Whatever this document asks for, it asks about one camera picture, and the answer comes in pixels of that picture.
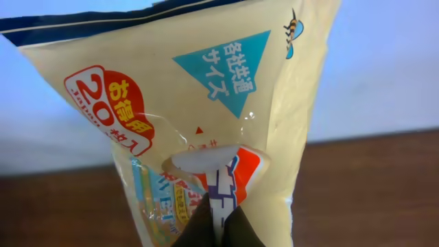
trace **white wall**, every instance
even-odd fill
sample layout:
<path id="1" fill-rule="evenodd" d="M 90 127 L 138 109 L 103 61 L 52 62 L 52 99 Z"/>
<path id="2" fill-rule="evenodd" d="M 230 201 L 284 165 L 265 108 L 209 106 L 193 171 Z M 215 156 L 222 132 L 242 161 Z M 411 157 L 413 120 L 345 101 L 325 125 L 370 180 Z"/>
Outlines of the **white wall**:
<path id="1" fill-rule="evenodd" d="M 14 0 L 0 18 L 134 10 L 150 0 Z M 345 0 L 329 39 L 310 141 L 439 126 L 439 1 Z M 106 137 L 0 38 L 0 174 L 111 162 Z"/>

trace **dark blue border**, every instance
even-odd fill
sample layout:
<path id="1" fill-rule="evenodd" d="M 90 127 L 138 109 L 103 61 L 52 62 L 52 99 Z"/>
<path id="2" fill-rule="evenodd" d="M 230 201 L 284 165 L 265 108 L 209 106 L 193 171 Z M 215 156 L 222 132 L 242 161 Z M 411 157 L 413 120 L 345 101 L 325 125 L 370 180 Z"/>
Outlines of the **dark blue border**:
<path id="1" fill-rule="evenodd" d="M 167 0 L 158 3 L 154 7 L 144 10 L 132 12 L 85 12 L 80 14 L 68 14 L 64 16 L 31 16 L 19 17 L 11 19 L 0 19 L 0 31 L 13 30 L 24 27 L 38 27 L 44 25 L 57 25 L 66 23 L 77 23 L 83 21 L 98 21 L 98 20 L 112 20 L 112 19 L 132 19 L 147 17 L 153 14 L 158 14 L 167 10 L 177 8 L 182 5 L 201 2 L 202 0 Z M 159 19 L 164 19 L 179 14 L 212 8 L 215 6 L 236 3 L 243 0 L 214 0 L 207 3 L 181 8 L 164 14 L 159 14 L 152 18 L 136 21 L 117 21 L 117 22 L 103 22 L 103 23 L 85 23 L 80 25 L 70 25 L 63 27 L 48 27 L 37 30 L 25 30 L 3 34 L 17 47 L 23 45 L 34 45 L 39 43 L 54 42 L 59 40 L 69 40 L 73 38 L 85 38 L 92 35 L 100 34 L 118 30 L 125 27 L 132 27 Z"/>

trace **product packaging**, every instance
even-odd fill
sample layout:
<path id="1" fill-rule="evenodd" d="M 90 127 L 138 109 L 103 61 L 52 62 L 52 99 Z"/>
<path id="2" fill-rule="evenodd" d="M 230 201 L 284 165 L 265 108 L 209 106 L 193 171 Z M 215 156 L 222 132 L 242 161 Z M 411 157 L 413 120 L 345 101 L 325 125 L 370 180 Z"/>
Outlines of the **product packaging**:
<path id="1" fill-rule="evenodd" d="M 292 194 L 338 5 L 169 0 L 1 19 L 0 32 L 113 142 L 144 246 L 170 246 L 208 192 L 217 236 L 241 206 L 279 247 L 292 245 Z"/>

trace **blue triangle label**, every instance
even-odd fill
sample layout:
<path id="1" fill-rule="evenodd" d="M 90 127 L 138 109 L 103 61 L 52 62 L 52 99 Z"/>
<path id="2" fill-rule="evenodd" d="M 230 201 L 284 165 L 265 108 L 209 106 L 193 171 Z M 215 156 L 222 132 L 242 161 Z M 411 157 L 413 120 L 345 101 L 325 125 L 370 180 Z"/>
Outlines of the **blue triangle label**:
<path id="1" fill-rule="evenodd" d="M 247 96 L 257 89 L 255 75 L 270 31 L 174 58 L 237 118 Z"/>

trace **wooden table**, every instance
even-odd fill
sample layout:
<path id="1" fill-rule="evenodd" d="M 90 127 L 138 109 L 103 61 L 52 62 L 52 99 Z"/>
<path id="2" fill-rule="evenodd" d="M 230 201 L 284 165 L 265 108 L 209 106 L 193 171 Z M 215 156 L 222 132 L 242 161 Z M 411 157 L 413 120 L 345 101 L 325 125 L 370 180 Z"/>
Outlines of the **wooden table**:
<path id="1" fill-rule="evenodd" d="M 439 246 L 439 131 L 308 145 L 296 247 Z M 141 246 L 112 166 L 0 179 L 0 246 Z"/>

